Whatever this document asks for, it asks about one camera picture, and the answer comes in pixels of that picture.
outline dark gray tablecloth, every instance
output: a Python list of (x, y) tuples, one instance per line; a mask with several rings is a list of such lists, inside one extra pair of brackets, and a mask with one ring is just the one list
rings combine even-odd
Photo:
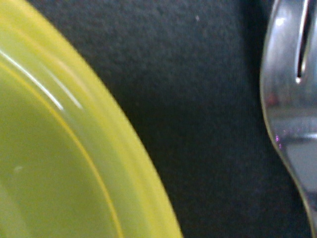
[(272, 0), (30, 2), (129, 117), (186, 238), (310, 237), (259, 100)]

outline yellow plate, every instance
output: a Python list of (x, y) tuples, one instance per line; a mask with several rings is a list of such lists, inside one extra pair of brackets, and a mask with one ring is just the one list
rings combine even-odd
[(180, 238), (136, 133), (28, 3), (0, 1), (0, 237)]

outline yellow bowl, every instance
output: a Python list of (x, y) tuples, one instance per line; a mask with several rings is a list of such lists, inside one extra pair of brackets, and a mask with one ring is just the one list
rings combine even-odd
[(22, 0), (0, 2), (0, 140), (0, 237), (182, 237), (127, 118)]

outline dark fabric surface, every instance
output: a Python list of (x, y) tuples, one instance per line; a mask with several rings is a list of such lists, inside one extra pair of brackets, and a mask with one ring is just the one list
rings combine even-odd
[(263, 122), (272, 0), (30, 0), (119, 102), (186, 238), (308, 238)]

